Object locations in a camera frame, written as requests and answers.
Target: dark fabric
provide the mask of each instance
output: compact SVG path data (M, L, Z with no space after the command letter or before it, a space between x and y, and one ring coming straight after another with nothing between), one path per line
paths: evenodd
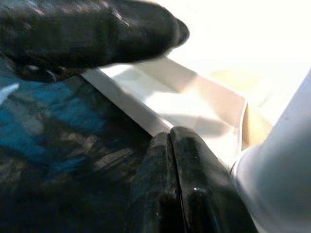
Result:
M0 231L121 232L150 139L82 77L24 82L0 64Z

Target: white pipe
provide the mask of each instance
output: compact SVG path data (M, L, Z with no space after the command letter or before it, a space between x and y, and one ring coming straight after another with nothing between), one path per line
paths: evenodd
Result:
M266 232L311 232L311 71L265 142L234 165L232 177Z

